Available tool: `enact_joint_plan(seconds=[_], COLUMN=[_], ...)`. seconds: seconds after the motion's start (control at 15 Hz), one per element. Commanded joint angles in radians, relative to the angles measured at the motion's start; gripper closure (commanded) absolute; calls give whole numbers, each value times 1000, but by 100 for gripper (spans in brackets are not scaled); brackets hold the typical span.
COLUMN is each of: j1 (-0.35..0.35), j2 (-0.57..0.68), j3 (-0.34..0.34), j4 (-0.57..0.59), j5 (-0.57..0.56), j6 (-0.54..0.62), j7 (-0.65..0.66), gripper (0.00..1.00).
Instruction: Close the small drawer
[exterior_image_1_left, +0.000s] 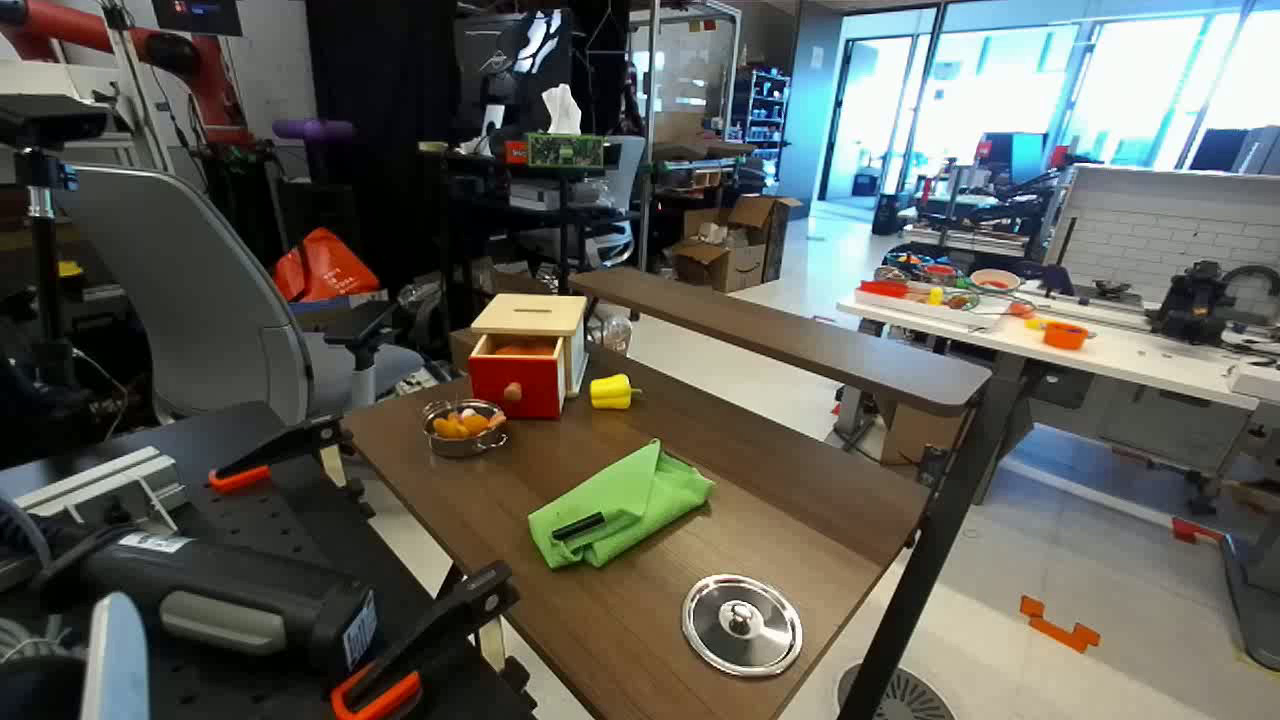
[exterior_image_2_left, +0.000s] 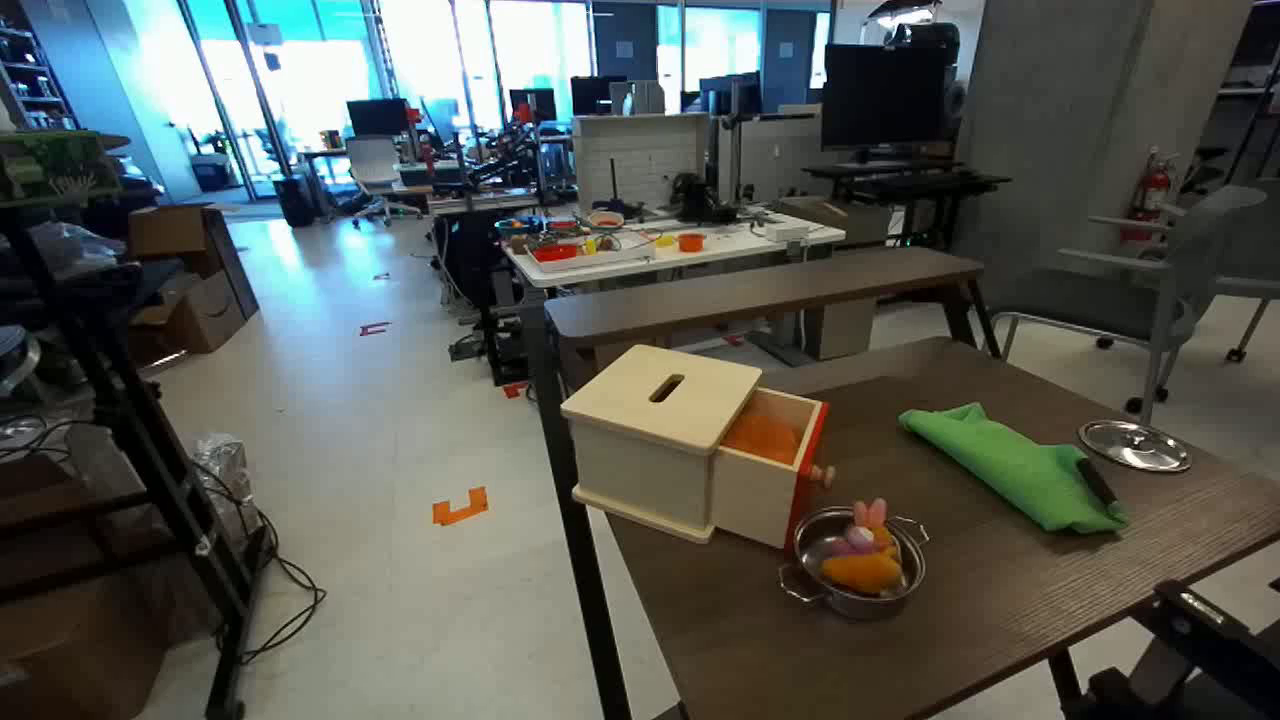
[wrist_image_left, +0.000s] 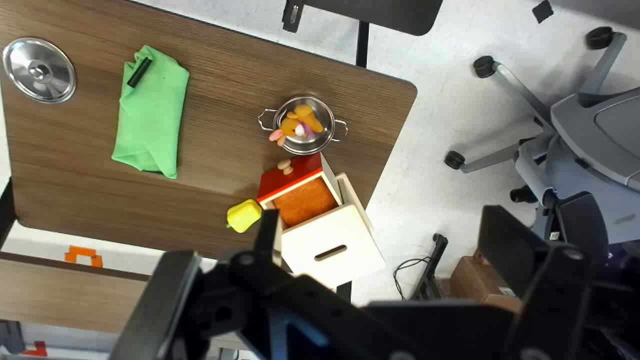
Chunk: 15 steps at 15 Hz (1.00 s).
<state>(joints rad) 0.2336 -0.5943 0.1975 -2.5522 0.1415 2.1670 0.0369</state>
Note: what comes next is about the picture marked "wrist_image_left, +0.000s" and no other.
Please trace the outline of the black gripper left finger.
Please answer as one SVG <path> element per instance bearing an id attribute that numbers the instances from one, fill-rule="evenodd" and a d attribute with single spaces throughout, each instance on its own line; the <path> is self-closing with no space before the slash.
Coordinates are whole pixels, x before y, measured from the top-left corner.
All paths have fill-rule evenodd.
<path id="1" fill-rule="evenodd" d="M 279 212 L 265 210 L 260 221 L 258 236 L 249 250 L 237 253 L 229 260 L 229 281 L 242 291 L 265 295 L 277 281 L 277 267 L 271 260 Z"/>

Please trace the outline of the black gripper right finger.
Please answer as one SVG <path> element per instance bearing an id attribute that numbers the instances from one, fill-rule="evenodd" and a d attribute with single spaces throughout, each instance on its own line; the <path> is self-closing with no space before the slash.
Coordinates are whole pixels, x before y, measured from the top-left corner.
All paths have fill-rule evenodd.
<path id="1" fill-rule="evenodd" d="M 581 338 L 592 259 L 555 246 L 536 274 L 515 320 L 515 360 L 574 360 Z"/>

